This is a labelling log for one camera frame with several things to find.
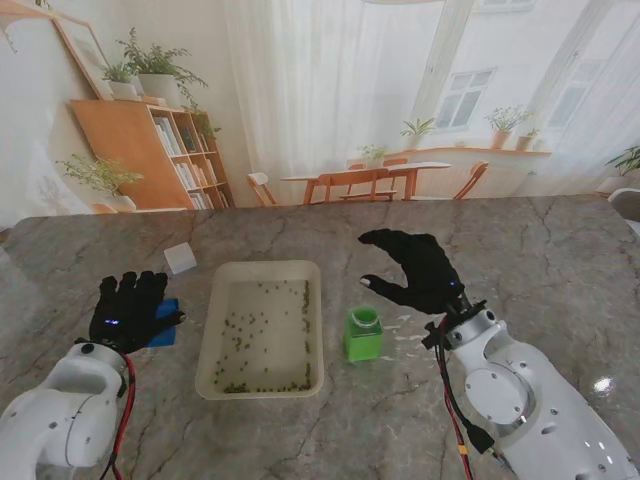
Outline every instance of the window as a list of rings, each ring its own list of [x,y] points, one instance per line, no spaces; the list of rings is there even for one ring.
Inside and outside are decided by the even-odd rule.
[[[451,77],[449,92],[440,106],[436,127],[450,128],[467,125],[492,74],[493,70],[454,74]]]
[[[536,0],[478,0],[476,10],[479,12],[517,12],[529,10]]]
[[[583,61],[578,65],[549,117],[548,127],[562,128],[567,126],[597,78],[600,67],[601,62],[595,61]]]

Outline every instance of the wooden bookshelf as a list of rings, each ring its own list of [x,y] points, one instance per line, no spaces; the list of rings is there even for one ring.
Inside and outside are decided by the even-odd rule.
[[[71,106],[96,156],[119,160],[144,175],[120,187],[138,208],[195,210],[189,196],[194,193],[202,195],[206,208],[235,207],[216,141],[202,132],[201,122],[209,121],[206,113],[127,101],[72,100]],[[156,123],[173,138],[161,138]],[[193,185],[183,184],[179,165],[188,169]]]

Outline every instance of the green plant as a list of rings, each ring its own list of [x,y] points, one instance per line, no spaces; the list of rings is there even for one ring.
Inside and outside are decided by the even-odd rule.
[[[640,145],[627,148],[623,154],[609,160],[605,165],[611,163],[614,164],[613,166],[618,169],[618,173],[623,177],[630,171],[640,168]]]
[[[369,161],[384,158],[387,153],[387,147],[376,147],[375,145],[364,145],[358,147],[358,150],[362,152],[362,158]]]
[[[420,123],[420,119],[416,120],[416,123],[411,123],[403,120],[403,123],[408,127],[406,130],[400,132],[403,137],[409,137],[411,135],[426,135],[432,130],[431,124],[435,121],[435,118],[430,118],[426,122]]]
[[[129,80],[131,80],[131,71],[129,67],[122,62],[117,65],[103,67],[102,71],[104,72],[104,80],[121,83],[129,83]]]
[[[491,115],[485,118],[489,120],[491,128],[494,130],[509,132],[531,115],[533,115],[533,112],[524,111],[522,105],[518,105],[517,107],[496,108],[491,112]]]
[[[75,160],[57,161],[65,167],[64,174],[67,177],[75,178],[81,184],[88,185],[93,190],[109,192],[115,195],[118,187],[123,183],[135,183],[144,178],[139,173],[127,171],[120,162],[115,160],[104,160],[98,158],[91,161],[82,155],[74,153],[71,157]]]
[[[138,73],[173,75],[178,82],[180,91],[189,101],[191,108],[197,110],[198,104],[193,98],[193,95],[191,95],[187,85],[195,83],[204,88],[209,88],[209,85],[191,70],[187,70],[173,63],[177,57],[191,56],[191,53],[189,53],[186,48],[165,50],[160,45],[154,43],[151,45],[151,49],[145,52],[138,45],[135,28],[129,31],[128,42],[118,40],[118,43],[124,45],[124,57],[127,59],[127,67],[134,75]]]

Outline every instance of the white tray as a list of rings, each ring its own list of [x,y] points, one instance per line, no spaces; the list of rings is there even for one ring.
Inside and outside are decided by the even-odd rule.
[[[323,381],[318,266],[289,260],[218,268],[198,360],[197,392],[208,400],[306,397],[317,393]],[[231,383],[234,391],[248,391],[230,393]]]

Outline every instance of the potted plant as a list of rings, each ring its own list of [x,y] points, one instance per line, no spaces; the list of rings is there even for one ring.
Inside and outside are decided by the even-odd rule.
[[[88,185],[93,190],[109,192],[109,196],[103,198],[103,202],[118,212],[129,213],[136,210],[136,204],[124,195],[117,195],[120,185],[135,183],[144,178],[139,173],[127,171],[120,162],[98,158],[91,161],[82,155],[71,155],[71,161],[58,161],[65,167],[64,174],[75,178],[83,185]]]
[[[131,83],[131,71],[124,63],[103,68],[104,79],[109,82],[116,100],[140,100]]]
[[[495,130],[491,148],[500,150],[511,135],[511,130],[533,115],[533,112],[522,110],[522,105],[517,107],[496,108],[491,115],[485,117],[489,120],[491,128]]]
[[[407,129],[400,132],[400,135],[402,135],[403,137],[407,137],[405,150],[418,149],[418,145],[420,144],[420,140],[422,140],[422,137],[428,134],[433,128],[431,124],[434,122],[434,120],[435,118],[430,118],[426,122],[421,122],[418,118],[416,120],[416,123],[403,121],[407,126]]]
[[[173,108],[181,108],[180,93],[182,93],[192,107],[197,104],[191,95],[187,85],[197,83],[208,88],[207,83],[184,67],[175,65],[176,57],[191,56],[184,48],[172,48],[164,50],[156,44],[145,52],[138,46],[136,29],[129,32],[129,41],[118,40],[124,45],[124,56],[127,59],[127,67],[133,74],[137,74],[145,94],[164,98],[167,105]]]
[[[529,145],[533,142],[533,139],[540,133],[540,130],[536,130],[532,128],[527,132],[526,135],[522,135],[518,138],[518,143],[516,143],[516,150],[518,152],[526,152],[529,149]]]
[[[384,156],[387,153],[387,147],[376,147],[375,145],[365,145],[358,147],[362,152],[362,159],[370,168],[378,168],[382,166]]]
[[[618,176],[609,177],[600,184],[597,188],[597,192],[604,195],[611,195],[619,188],[628,187],[633,181],[632,178],[625,175],[633,170],[640,168],[640,145],[627,148],[624,153],[618,155],[612,160],[609,160],[605,165],[614,164],[613,166],[618,169]]]

